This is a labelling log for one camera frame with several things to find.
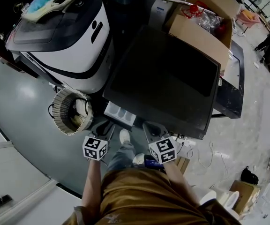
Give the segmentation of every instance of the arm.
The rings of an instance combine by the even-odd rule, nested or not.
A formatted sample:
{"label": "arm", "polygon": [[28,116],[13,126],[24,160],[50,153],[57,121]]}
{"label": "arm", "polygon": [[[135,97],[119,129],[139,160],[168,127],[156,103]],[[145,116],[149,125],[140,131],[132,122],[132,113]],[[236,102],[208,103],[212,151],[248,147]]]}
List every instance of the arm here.
{"label": "arm", "polygon": [[200,204],[195,195],[195,192],[187,183],[185,178],[183,177],[181,171],[178,169],[177,165],[172,162],[163,164],[168,179],[171,183],[172,188],[184,199],[186,199],[192,206],[199,207]]}
{"label": "arm", "polygon": [[95,221],[99,215],[101,204],[101,164],[90,160],[87,179],[82,196],[82,206],[90,213],[90,221]]}

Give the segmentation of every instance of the door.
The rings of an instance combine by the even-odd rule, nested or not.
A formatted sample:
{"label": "door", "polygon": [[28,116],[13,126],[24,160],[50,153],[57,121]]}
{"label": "door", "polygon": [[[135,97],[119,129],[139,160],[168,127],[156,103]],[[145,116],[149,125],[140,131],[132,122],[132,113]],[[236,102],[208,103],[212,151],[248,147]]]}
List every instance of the door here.
{"label": "door", "polygon": [[9,195],[12,201],[0,207],[0,215],[34,193],[50,178],[28,162],[13,146],[0,143],[0,197]]}

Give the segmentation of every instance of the black monitor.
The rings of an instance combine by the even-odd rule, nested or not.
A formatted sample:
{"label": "black monitor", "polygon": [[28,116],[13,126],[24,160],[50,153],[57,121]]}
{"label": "black monitor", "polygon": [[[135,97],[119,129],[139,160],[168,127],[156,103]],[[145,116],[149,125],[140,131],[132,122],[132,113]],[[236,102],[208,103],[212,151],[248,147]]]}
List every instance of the black monitor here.
{"label": "black monitor", "polygon": [[104,97],[168,131],[203,139],[219,71],[220,64],[201,51],[144,26],[116,67]]}

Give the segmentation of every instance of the gray floor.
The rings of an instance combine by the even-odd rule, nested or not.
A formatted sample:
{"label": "gray floor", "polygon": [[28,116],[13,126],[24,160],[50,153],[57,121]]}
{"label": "gray floor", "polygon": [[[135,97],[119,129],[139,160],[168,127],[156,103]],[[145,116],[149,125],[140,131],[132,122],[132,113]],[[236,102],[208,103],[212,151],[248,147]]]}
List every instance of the gray floor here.
{"label": "gray floor", "polygon": [[[247,165],[256,167],[260,182],[266,181],[270,176],[266,170],[270,147],[261,147],[257,143],[263,89],[270,87],[270,73],[263,65],[260,65],[259,69],[254,66],[254,61],[259,61],[260,55],[252,48],[266,38],[266,33],[265,28],[259,24],[247,30],[247,37],[233,36],[245,53],[242,117],[238,120],[211,120],[204,140],[196,141],[185,173],[192,185],[209,187],[219,184],[229,188]],[[20,74],[0,63],[0,128],[34,166],[68,188],[81,193],[88,168],[88,162],[82,153],[86,132],[68,137],[58,130],[47,112],[54,96],[55,92],[47,82]],[[109,162],[120,145],[119,129],[116,128],[111,140],[106,162]],[[140,130],[133,132],[132,142],[136,144],[138,152],[147,148],[147,142]],[[209,168],[204,168],[211,162],[210,142],[213,143],[213,161]],[[102,165],[102,173],[105,172],[106,166]]]}

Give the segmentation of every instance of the white sneaker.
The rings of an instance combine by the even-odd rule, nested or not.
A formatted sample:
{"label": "white sneaker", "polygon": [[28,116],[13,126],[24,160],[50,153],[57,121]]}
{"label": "white sneaker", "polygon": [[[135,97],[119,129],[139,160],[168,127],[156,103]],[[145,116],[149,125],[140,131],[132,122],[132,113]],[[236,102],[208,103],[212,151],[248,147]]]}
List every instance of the white sneaker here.
{"label": "white sneaker", "polygon": [[123,144],[125,141],[130,141],[130,133],[127,130],[123,129],[120,131],[120,142],[121,144]]}

